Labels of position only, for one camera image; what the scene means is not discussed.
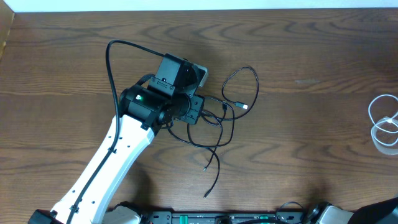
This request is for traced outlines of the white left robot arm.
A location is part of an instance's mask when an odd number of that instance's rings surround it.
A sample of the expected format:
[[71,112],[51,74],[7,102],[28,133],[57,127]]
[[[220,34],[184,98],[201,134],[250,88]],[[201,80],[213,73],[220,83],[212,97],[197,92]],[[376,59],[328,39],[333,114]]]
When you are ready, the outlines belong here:
[[196,95],[206,67],[165,54],[156,74],[121,93],[118,114],[81,176],[51,210],[37,209],[28,223],[140,223],[141,215],[108,206],[127,172],[162,126],[175,119],[196,124],[204,99]]

